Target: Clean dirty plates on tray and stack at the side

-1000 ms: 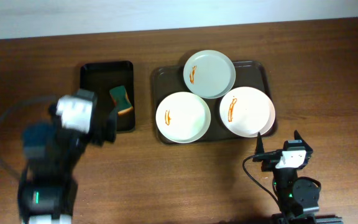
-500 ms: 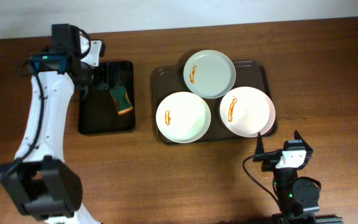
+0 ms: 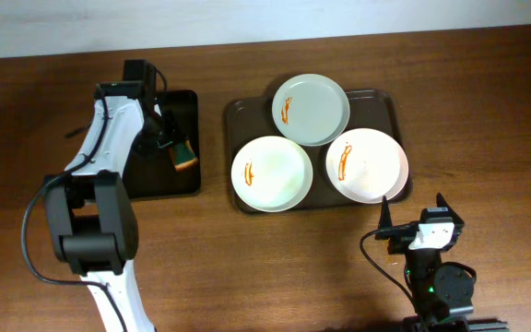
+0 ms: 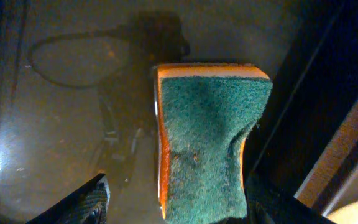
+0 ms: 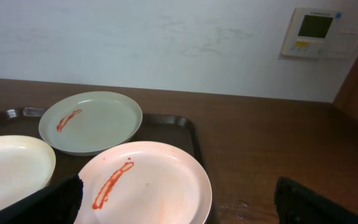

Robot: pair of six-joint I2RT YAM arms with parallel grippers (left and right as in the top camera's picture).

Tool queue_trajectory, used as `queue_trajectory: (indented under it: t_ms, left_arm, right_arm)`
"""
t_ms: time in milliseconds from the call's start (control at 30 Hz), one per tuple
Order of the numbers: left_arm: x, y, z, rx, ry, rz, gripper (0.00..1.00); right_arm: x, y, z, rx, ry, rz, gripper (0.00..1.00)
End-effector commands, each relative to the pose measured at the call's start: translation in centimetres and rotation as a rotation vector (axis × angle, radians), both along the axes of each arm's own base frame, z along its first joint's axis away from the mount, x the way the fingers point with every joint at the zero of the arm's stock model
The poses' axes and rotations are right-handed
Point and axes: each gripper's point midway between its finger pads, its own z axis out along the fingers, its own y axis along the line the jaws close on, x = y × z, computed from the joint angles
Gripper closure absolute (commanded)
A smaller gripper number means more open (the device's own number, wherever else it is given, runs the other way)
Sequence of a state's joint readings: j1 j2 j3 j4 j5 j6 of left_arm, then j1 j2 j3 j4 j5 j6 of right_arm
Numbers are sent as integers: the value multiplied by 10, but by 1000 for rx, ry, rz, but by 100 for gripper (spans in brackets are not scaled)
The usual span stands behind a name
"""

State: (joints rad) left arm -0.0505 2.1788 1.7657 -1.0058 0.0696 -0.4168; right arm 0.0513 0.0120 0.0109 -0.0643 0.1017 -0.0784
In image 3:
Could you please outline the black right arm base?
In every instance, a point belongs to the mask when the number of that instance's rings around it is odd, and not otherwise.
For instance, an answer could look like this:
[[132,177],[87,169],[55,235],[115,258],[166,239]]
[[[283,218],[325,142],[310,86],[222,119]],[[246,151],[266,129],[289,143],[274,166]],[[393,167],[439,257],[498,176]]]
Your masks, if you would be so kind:
[[506,322],[497,319],[467,320],[466,318],[456,319],[448,323],[423,326],[414,317],[406,318],[402,324],[402,331],[405,332],[510,332],[511,329]]

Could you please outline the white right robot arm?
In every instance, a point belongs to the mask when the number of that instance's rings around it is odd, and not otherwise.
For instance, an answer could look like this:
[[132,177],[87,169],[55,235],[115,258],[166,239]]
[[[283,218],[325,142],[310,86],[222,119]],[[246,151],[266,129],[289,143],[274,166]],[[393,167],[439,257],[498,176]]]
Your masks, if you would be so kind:
[[405,257],[405,283],[419,318],[429,326],[474,312],[476,271],[442,260],[464,226],[441,194],[436,196],[435,207],[424,208],[418,220],[403,225],[392,222],[388,201],[382,200],[380,233],[375,238],[388,242],[388,254]]

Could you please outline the cream white plate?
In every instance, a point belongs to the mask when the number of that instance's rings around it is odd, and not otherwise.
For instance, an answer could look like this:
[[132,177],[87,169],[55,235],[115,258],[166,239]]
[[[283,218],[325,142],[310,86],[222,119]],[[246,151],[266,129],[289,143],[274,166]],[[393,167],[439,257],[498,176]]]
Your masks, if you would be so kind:
[[296,207],[313,184],[306,151],[282,136],[261,136],[235,155],[230,178],[234,193],[251,208],[281,212]]

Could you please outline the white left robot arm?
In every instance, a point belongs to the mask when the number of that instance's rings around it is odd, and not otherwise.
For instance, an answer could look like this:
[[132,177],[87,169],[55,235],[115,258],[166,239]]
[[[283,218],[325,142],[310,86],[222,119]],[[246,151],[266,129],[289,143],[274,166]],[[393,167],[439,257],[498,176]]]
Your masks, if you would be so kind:
[[123,181],[130,149],[148,115],[140,97],[118,95],[117,84],[96,87],[94,115],[83,144],[56,176],[43,200],[53,251],[86,286],[109,331],[152,331],[137,287],[138,225]]

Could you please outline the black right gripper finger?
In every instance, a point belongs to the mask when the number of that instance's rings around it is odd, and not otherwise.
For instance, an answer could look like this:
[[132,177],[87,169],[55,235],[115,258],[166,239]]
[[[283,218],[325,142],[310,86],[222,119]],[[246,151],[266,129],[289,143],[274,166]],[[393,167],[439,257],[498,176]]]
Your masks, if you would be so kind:
[[441,212],[447,212],[447,213],[452,213],[453,210],[452,208],[450,207],[450,205],[446,202],[445,198],[443,197],[443,195],[441,193],[438,193],[436,195],[436,207],[441,211]]
[[390,214],[389,203],[386,196],[383,196],[382,206],[381,206],[381,216],[379,220],[379,228],[386,229],[392,228],[393,222]]

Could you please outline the green and orange sponge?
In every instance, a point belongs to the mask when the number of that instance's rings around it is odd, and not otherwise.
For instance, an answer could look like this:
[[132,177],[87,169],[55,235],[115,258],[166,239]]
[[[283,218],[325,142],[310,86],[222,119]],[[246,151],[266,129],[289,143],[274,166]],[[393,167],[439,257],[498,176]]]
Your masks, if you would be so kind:
[[170,158],[175,171],[181,172],[188,169],[198,163],[198,158],[192,149],[189,140],[177,143],[168,148]]

